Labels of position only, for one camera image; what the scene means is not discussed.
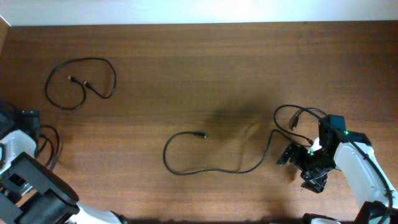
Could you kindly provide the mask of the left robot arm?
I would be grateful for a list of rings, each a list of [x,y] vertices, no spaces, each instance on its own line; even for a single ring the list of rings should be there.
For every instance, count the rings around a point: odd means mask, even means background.
[[[1,221],[4,223],[127,223],[122,215],[79,202],[76,192],[39,152],[39,112],[1,102]]]

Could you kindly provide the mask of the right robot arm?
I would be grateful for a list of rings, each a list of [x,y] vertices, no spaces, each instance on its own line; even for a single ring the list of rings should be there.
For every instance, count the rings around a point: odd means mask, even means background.
[[[319,137],[310,148],[290,144],[277,164],[291,162],[301,171],[301,186],[323,192],[328,173],[345,176],[360,208],[355,223],[397,223],[397,191],[378,164],[364,133],[348,131],[342,116],[329,114],[318,122]]]

